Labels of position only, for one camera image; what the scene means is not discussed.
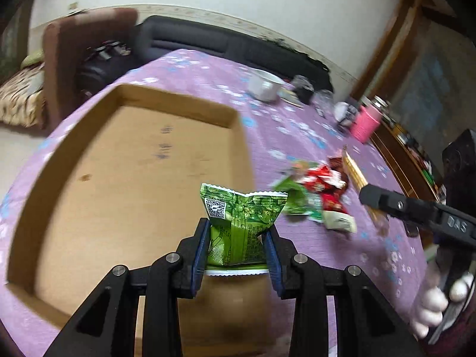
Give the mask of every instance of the wooden door frame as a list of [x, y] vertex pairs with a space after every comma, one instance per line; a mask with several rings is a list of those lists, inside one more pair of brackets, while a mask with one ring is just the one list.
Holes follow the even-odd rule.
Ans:
[[408, 11], [408, 20], [405, 21], [407, 25], [403, 28], [402, 40], [397, 44], [389, 62], [383, 67], [380, 78], [368, 95], [370, 98], [379, 96], [383, 100], [390, 101], [393, 94], [403, 83], [418, 54], [418, 49], [414, 47], [414, 41], [425, 20], [422, 14], [422, 3], [423, 0], [413, 1]]
[[405, 23], [408, 11], [414, 2], [415, 0], [400, 0], [398, 2], [398, 5], [396, 6], [392, 17], [385, 28], [383, 36], [380, 38], [370, 62], [367, 64], [364, 73], [355, 83], [350, 93], [352, 98], [359, 100], [367, 90], [368, 86], [374, 79], [379, 68], [382, 66], [385, 58], [387, 57], [398, 33]]

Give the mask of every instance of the patterned blanket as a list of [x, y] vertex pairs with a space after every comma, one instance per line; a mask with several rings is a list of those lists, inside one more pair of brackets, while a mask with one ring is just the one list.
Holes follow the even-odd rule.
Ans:
[[44, 125], [43, 65], [23, 68], [0, 87], [0, 121], [30, 127]]

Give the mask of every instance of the pink cup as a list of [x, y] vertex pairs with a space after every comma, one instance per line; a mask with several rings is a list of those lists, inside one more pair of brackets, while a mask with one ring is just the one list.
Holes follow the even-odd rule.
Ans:
[[354, 124], [350, 128], [350, 133], [357, 141], [365, 144], [372, 133], [379, 127], [382, 114], [376, 111], [368, 111], [366, 107], [361, 107]]

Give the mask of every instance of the snack wrapper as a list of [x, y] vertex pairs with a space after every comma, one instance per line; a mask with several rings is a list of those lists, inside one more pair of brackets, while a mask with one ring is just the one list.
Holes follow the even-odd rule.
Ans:
[[346, 182], [341, 180], [341, 173], [331, 170], [327, 165], [319, 165], [307, 170], [306, 175], [297, 181], [310, 192], [325, 192], [329, 189], [342, 189]]
[[308, 194], [308, 219], [317, 223], [322, 223], [322, 198], [316, 193]]
[[322, 216], [327, 229], [350, 232], [353, 234], [357, 232], [355, 219], [347, 213], [323, 211]]
[[287, 194], [253, 192], [202, 184], [200, 196], [210, 219], [208, 264], [232, 266], [265, 262], [258, 235], [278, 218]]
[[332, 194], [322, 193], [322, 209], [324, 211], [335, 211], [348, 214], [346, 208], [342, 205], [340, 201]]
[[271, 184], [278, 192], [286, 192], [287, 200], [283, 208], [285, 214], [309, 214], [306, 189], [296, 183], [292, 176], [284, 176]]

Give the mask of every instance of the floor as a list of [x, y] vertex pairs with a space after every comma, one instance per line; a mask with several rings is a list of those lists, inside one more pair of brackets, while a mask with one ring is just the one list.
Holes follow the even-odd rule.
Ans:
[[0, 125], [0, 203], [22, 165], [44, 139]]

